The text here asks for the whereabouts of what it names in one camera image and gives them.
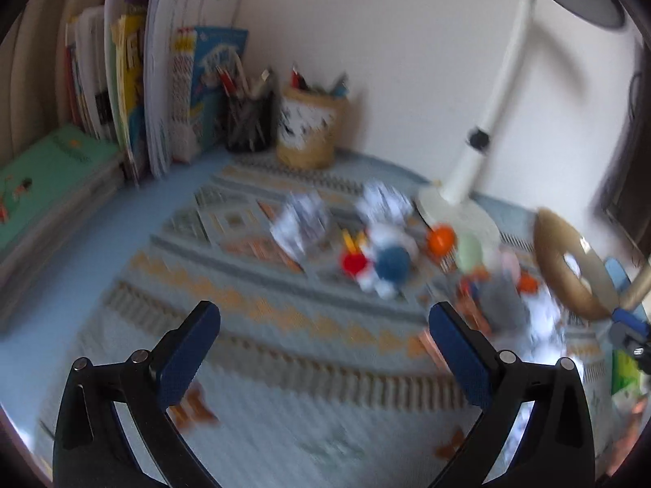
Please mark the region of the red round toy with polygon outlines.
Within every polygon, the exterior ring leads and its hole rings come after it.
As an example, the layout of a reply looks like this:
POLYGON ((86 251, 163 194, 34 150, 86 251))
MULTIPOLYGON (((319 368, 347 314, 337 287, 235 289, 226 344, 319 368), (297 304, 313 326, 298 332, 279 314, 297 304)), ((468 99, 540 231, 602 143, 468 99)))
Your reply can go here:
POLYGON ((366 269, 368 264, 369 260, 359 251, 346 252, 340 260, 342 271, 351 278, 356 278, 359 273, 366 269))

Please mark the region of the white desk lamp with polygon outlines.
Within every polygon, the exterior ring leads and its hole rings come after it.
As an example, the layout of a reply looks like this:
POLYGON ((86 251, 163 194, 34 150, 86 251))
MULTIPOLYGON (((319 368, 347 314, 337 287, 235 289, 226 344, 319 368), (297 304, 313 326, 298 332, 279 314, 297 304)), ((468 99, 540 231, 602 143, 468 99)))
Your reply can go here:
MULTIPOLYGON (((566 11, 598 28, 622 29, 626 14, 619 0, 553 0, 566 11)), ((536 0, 519 0, 509 42, 482 115, 465 139, 458 160, 442 184, 422 187, 416 207, 424 222, 434 228, 447 224, 460 235, 472 235, 481 244, 483 258, 496 259, 501 244, 498 225, 487 211, 471 199, 471 192, 487 162, 491 139, 520 70, 536 0)))

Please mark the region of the white paper ball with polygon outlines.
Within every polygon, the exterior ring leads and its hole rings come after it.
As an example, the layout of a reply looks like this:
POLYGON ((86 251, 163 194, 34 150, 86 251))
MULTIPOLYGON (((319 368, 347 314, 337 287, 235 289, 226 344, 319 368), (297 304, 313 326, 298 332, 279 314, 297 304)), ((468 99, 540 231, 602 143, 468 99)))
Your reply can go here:
POLYGON ((413 203, 409 197, 391 185, 381 181, 366 182, 362 194, 355 202, 363 222, 405 227, 413 214, 413 203))
POLYGON ((271 236, 293 261, 308 256, 330 230, 331 214, 317 192, 293 193, 271 224, 271 236))

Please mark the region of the blue ball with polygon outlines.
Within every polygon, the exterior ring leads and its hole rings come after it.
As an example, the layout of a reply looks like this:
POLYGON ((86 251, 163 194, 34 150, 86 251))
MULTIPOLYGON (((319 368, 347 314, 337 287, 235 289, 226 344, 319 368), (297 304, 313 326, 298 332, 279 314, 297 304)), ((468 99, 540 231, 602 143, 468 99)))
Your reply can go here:
POLYGON ((374 269, 377 276, 394 285, 402 285, 411 272, 412 259, 400 246, 392 246, 377 252, 374 269))

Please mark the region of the patterned woven table mat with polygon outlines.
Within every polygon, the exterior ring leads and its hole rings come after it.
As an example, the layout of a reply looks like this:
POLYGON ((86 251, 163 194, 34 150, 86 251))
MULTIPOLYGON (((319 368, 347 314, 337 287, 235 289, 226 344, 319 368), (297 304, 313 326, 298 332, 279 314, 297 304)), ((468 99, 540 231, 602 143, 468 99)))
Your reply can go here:
POLYGON ((310 172, 235 157, 130 259, 68 358, 123 362, 209 300, 221 332, 171 418, 219 484, 428 486, 477 418, 419 341, 454 282, 420 257, 383 300, 343 272, 373 180, 406 195, 422 183, 359 155, 310 172))

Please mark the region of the upright stack of books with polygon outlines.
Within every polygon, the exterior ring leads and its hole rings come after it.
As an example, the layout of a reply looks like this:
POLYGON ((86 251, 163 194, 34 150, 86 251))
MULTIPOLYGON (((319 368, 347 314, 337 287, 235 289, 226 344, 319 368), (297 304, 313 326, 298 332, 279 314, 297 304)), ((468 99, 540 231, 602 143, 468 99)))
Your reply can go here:
POLYGON ((66 111, 100 141, 116 143, 129 180, 163 176, 216 136, 189 96, 206 34, 231 33, 242 0, 66 0, 66 111))

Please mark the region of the orange fruit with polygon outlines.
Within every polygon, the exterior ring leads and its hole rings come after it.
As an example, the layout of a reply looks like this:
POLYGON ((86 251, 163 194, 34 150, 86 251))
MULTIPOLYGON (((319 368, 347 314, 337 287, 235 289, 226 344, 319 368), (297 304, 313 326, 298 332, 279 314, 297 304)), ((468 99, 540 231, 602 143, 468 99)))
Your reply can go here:
POLYGON ((428 230, 427 250, 435 258, 445 258, 454 251, 457 235, 449 225, 438 225, 428 230))

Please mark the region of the green book lying flat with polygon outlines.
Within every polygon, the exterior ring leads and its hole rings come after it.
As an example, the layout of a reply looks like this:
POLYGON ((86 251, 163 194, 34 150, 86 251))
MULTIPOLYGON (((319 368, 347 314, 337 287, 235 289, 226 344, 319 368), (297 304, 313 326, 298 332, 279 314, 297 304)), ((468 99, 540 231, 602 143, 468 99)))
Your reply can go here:
POLYGON ((69 124, 1 170, 1 320, 52 253, 124 184, 116 143, 69 124))

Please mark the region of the pale green egg toy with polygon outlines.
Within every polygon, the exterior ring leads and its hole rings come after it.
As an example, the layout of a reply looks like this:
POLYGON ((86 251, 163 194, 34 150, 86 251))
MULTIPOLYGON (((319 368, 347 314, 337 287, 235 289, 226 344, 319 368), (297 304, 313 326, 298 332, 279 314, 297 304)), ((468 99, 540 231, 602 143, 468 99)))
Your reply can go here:
POLYGON ((456 249, 454 249, 454 262, 457 269, 465 275, 481 267, 483 264, 481 241, 472 233, 459 233, 456 249))

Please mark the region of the black mesh pen holder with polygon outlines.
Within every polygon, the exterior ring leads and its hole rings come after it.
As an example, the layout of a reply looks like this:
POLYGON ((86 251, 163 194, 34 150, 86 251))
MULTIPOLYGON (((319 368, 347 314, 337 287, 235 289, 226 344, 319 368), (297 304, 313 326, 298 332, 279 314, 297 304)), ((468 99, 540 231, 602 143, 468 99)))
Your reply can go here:
POLYGON ((235 154, 259 153, 269 150, 277 130, 277 78, 266 68, 257 81, 244 89, 245 82, 236 79, 225 68, 218 70, 227 98, 227 109, 222 124, 223 141, 228 152, 235 154))

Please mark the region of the blue desk pad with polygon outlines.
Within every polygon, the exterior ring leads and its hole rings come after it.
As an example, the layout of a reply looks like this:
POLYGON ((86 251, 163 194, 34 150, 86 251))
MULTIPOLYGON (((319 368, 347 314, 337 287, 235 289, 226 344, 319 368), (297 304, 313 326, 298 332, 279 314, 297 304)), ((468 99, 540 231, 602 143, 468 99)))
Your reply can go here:
POLYGON ((392 300, 362 291, 340 268, 341 233, 362 222, 363 184, 405 193, 418 177, 358 154, 334 169, 295 172, 269 154, 205 157, 161 182, 117 195, 82 225, 26 290, 1 333, 1 404, 30 451, 46 453, 71 360, 124 357, 152 345, 201 300, 221 310, 215 367, 282 358, 278 371, 358 371, 380 380, 431 377, 418 335, 442 291, 420 259, 392 300), (316 191, 334 230, 293 261, 270 235, 289 193, 316 191))

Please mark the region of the plaid grey cloth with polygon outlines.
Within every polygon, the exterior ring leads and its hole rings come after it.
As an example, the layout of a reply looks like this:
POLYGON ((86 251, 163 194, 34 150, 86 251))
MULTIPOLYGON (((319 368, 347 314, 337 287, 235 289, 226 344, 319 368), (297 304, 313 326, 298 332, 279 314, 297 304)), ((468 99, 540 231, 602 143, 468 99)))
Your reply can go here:
POLYGON ((498 275, 482 284, 479 307, 496 333, 519 331, 530 325, 530 312, 513 281, 505 275, 498 275))

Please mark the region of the round woven basket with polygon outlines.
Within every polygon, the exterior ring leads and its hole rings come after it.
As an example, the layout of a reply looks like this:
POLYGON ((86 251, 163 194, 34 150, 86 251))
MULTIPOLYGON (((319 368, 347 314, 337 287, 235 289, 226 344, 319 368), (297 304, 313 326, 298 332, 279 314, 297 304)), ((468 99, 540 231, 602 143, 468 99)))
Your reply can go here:
POLYGON ((619 295, 603 260, 579 231, 541 208, 535 216, 533 247, 538 270, 566 309, 589 322, 611 317, 619 295))

